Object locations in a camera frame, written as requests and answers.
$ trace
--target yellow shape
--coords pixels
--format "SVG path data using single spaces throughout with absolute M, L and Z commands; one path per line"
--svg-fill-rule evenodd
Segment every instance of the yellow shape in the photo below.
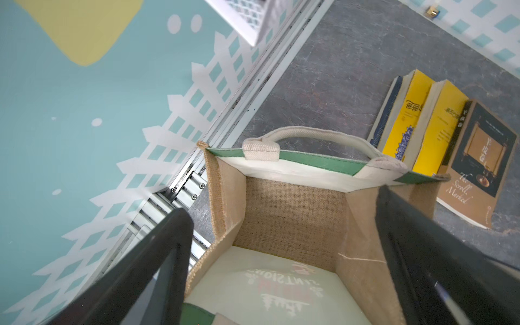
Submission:
M 392 127 L 392 131 L 388 136 L 388 140 L 383 148 L 383 153 L 391 157 L 396 157 L 399 147 L 402 146 L 408 128 L 415 128 L 419 115 L 430 87 L 435 83 L 430 77 L 419 70 L 415 70 L 410 87 L 406 93 L 405 102 L 402 104 L 401 110 Z
M 438 172 L 467 100 L 465 94 L 446 81 L 424 133 L 414 172 L 428 176 Z
M 117 41 L 142 0 L 15 0 L 72 62 L 88 66 Z

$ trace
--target book spine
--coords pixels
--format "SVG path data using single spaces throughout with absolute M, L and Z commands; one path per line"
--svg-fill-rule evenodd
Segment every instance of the book spine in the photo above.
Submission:
M 385 108 L 383 109 L 383 114 L 381 115 L 381 119 L 379 120 L 378 127 L 375 129 L 374 136 L 370 140 L 370 144 L 374 147 L 378 147 L 379 141 L 381 140 L 381 137 L 383 136 L 383 131 L 385 130 L 386 122 L 388 122 L 388 117 L 390 116 L 390 112 L 392 110 L 392 107 L 395 104 L 395 100 L 397 98 L 397 94 L 399 93 L 399 90 L 401 89 L 402 85 L 402 77 L 397 77 L 397 81 L 394 85 L 394 88 L 391 90 L 390 97 L 388 101 L 386 102 Z
M 468 100 L 464 105 L 464 108 L 462 109 L 462 114 L 460 114 L 459 122 L 455 128 L 455 131 L 453 132 L 453 135 L 451 136 L 450 143 L 448 144 L 448 149 L 444 154 L 443 162 L 441 162 L 440 164 L 441 166 L 447 166 L 450 162 L 450 158 L 455 149 L 455 144 L 457 143 L 457 139 L 459 138 L 460 131 L 462 130 L 462 126 L 464 126 L 464 121 L 466 121 L 467 114 L 470 111 L 471 103 L 472 102 Z

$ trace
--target book cover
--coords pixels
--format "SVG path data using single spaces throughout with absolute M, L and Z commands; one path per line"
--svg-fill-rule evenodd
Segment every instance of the book cover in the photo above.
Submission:
M 466 221 L 491 228 L 518 135 L 480 102 L 470 103 L 452 138 L 455 145 L 449 146 L 439 168 L 451 181 L 441 184 L 437 201 Z
M 419 115 L 434 81 L 415 70 L 399 115 L 382 150 L 384 154 L 403 160 L 408 141 L 417 125 Z
M 438 172 L 467 100 L 464 93 L 445 81 L 413 165 L 414 172 L 427 176 Z

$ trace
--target book with scroll cover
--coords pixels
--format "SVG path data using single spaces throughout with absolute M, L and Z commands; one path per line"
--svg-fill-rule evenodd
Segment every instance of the book with scroll cover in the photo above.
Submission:
M 438 171 L 451 180 L 441 184 L 437 201 L 473 225 L 491 228 L 517 141 L 482 103 L 468 101 Z

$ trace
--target book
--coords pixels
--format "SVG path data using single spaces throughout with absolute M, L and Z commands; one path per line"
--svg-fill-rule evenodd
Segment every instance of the book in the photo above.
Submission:
M 427 176 L 437 173 L 467 100 L 448 80 L 432 86 L 405 151 L 406 166 Z
M 394 107 L 395 101 L 397 99 L 397 95 L 399 94 L 399 90 L 402 85 L 402 76 L 397 76 L 392 81 L 390 86 L 390 90 L 386 94 L 385 100 L 381 109 L 379 110 L 378 117 L 375 119 L 374 126 L 368 135 L 368 142 L 374 147 L 378 147 L 381 137 L 383 136 L 383 131 L 385 130 L 386 123 L 388 122 L 388 117 Z
M 518 135 L 477 100 L 467 102 L 438 174 L 437 202 L 470 222 L 491 228 L 491 216 L 508 172 Z
M 381 152 L 399 160 L 404 159 L 408 141 L 433 84 L 434 81 L 419 70 L 403 77 L 401 89 L 378 145 Z

